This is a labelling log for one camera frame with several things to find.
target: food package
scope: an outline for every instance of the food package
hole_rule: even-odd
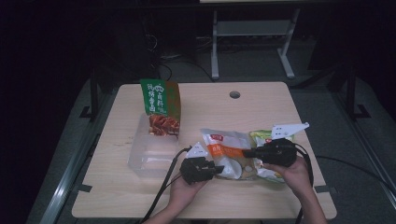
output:
[[[256,144],[256,147],[262,147],[267,141],[271,141],[271,132],[272,131],[268,130],[258,130],[250,132],[249,135]],[[293,136],[294,135],[286,137],[286,139],[292,141]],[[278,172],[268,170],[262,167],[262,160],[259,160],[257,158],[253,158],[253,160],[255,168],[257,169],[257,176],[277,183],[285,183],[285,180]]]
[[[161,79],[141,79],[140,85],[149,115],[149,132],[165,136],[179,134],[180,93],[176,82]]]
[[[201,129],[207,149],[217,166],[224,166],[217,177],[245,180],[255,178],[257,171],[253,159],[245,158],[242,150],[251,150],[247,133]]]

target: white metal stand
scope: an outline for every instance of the white metal stand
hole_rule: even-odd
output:
[[[218,36],[233,35],[284,35],[285,44],[278,49],[280,61],[288,78],[294,78],[289,60],[286,56],[293,36],[300,9],[295,9],[291,20],[283,21],[218,21],[218,12],[213,15],[212,78],[219,79]]]

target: hand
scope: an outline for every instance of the hand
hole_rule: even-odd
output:
[[[286,184],[293,190],[294,194],[298,197],[300,194],[311,190],[309,182],[308,168],[302,157],[297,157],[297,160],[290,167],[279,165],[267,164],[263,165],[264,168],[273,170],[282,175]]]
[[[172,206],[173,209],[182,211],[186,208],[195,198],[198,191],[207,183],[207,181],[192,183],[189,185],[183,177],[178,177],[180,174],[176,175],[176,180],[172,183],[171,194],[168,206]]]

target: person's left hand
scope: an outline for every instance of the person's left hand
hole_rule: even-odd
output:
[[[186,208],[195,198],[198,191],[207,183],[207,181],[192,183],[189,185],[183,177],[179,177],[180,174],[176,175],[173,180],[176,180],[171,185],[171,193],[168,206],[182,211]]]

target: person's right hand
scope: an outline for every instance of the person's right hand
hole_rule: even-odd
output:
[[[290,167],[273,165],[265,163],[262,165],[265,169],[273,170],[282,175],[286,184],[293,190],[298,197],[300,194],[311,190],[309,175],[306,163],[302,157],[297,156],[297,160]]]

